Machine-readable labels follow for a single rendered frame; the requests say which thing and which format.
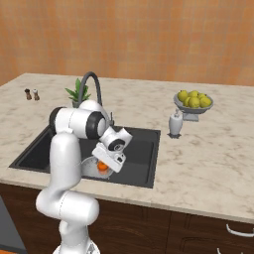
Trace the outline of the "grey dishwasher front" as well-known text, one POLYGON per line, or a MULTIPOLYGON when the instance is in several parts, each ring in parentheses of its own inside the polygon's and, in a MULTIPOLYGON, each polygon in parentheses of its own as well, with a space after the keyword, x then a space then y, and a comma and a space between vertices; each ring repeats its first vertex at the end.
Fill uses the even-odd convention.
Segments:
POLYGON ((28 254, 26 247, 8 212, 3 198, 0 196, 0 250, 15 254, 28 254))

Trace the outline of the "green potted plant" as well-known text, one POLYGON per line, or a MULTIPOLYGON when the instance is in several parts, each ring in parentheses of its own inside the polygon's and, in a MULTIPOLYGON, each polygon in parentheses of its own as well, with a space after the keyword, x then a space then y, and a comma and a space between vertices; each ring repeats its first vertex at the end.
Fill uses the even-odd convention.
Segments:
MULTIPOLYGON (((71 89, 66 89, 65 91, 68 93, 69 95, 69 99, 72 102, 72 107, 73 108, 77 108, 78 107, 78 98, 79 98, 79 89, 80 89, 80 85, 81 85, 81 81, 79 79, 77 79, 75 81, 75 90, 71 90, 71 89)), ((82 93, 82 101, 87 100, 90 97, 90 94, 87 93, 88 92, 88 87, 85 86, 83 93, 82 93)))

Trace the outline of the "grey curved sink faucet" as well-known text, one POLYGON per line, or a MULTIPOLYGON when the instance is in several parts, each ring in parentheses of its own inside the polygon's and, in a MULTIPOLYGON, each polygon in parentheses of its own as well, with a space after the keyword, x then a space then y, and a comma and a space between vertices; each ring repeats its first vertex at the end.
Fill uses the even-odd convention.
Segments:
MULTIPOLYGON (((81 104, 81 99, 82 99, 82 93, 84 90, 84 87, 86 86, 86 82, 87 80, 92 77, 95 83, 95 88, 96 88, 96 94, 97 94, 97 102, 98 104, 100 104, 102 106, 102 97, 101 97, 101 89, 100 89, 100 83, 98 80, 97 75, 93 72, 93 71, 89 71, 87 72, 82 80, 81 80, 81 85, 80 85, 80 89, 79 89, 79 98, 78 98, 78 106, 81 104)), ((109 119, 109 125, 110 126, 114 126, 114 120, 113 120, 113 113, 110 112, 110 119, 109 119)))

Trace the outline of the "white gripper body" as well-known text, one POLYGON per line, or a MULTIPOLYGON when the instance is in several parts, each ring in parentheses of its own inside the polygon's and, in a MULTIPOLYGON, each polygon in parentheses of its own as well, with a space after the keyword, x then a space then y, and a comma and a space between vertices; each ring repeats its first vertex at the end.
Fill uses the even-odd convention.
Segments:
POLYGON ((119 173, 126 161, 126 156, 120 152, 111 152, 102 143, 97 143, 92 150, 92 155, 108 166, 115 173, 119 173))

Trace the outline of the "white soap dispenser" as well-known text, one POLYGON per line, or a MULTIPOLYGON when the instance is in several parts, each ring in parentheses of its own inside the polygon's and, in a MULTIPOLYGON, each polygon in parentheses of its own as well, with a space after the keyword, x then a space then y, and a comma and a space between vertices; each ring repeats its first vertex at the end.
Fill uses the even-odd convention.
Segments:
POLYGON ((170 116, 169 119, 169 136, 172 138, 179 138, 181 136, 181 130, 183 127, 183 115, 180 113, 179 109, 170 116))

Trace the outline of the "grey fruit bowl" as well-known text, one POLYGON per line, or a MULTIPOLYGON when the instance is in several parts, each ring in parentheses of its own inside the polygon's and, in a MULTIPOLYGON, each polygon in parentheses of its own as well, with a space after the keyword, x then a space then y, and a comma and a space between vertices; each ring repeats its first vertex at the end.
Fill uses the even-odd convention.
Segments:
POLYGON ((203 114, 205 111, 209 110, 213 104, 210 104, 208 107, 204 108, 189 108, 183 106, 183 104, 179 101, 178 96, 175 94, 174 95, 174 102, 178 106, 178 108, 181 110, 183 113, 183 119, 185 121, 198 121, 198 115, 203 114))

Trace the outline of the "orange fruit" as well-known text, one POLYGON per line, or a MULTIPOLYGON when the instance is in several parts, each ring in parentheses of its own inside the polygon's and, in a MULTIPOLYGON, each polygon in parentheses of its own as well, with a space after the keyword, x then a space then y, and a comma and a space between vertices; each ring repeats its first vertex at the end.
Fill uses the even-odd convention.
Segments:
POLYGON ((105 173, 109 167, 107 165, 105 165, 103 162, 98 161, 97 162, 97 169, 100 173, 105 173))

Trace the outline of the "dark grey sink basin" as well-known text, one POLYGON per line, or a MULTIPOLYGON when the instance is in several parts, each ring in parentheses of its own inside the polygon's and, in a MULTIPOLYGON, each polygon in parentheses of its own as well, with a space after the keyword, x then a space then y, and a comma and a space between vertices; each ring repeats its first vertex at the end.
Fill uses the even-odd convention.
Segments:
MULTIPOLYGON (((125 130, 133 138, 124 149, 126 161, 121 171, 119 173, 113 172, 108 179, 82 177, 89 180, 151 189, 154 185, 161 131, 132 127, 126 127, 125 130)), ((52 129, 47 126, 10 167, 48 174, 50 172, 52 138, 52 129)), ((79 144, 82 160, 91 157, 96 141, 80 139, 79 144)))

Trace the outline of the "dark brown cupboard door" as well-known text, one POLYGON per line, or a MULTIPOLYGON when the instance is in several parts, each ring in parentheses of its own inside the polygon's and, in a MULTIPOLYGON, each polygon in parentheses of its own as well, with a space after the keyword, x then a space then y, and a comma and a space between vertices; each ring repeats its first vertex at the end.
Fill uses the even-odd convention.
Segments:
POLYGON ((28 254, 53 254, 60 245, 59 222, 36 210, 39 190, 0 184, 0 195, 28 254))
POLYGON ((99 205, 89 233, 101 254, 166 254, 169 211, 102 199, 99 205))

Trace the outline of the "dark brown drawer front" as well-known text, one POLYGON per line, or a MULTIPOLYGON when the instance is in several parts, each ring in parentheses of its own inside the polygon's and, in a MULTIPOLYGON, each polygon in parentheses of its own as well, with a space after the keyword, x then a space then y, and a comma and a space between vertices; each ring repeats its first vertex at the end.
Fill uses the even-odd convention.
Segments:
POLYGON ((172 211, 166 254, 254 254, 254 237, 230 234, 226 224, 238 232, 251 233, 254 224, 172 211))

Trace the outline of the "silver metal colander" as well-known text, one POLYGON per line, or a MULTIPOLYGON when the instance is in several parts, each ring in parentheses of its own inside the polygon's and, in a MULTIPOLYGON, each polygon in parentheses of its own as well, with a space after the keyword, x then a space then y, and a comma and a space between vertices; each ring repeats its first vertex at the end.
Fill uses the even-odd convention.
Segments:
POLYGON ((97 169, 97 162, 98 160, 93 156, 84 159, 81 163, 82 175, 90 178, 108 179, 113 174, 113 171, 107 169, 104 173, 101 173, 97 169))

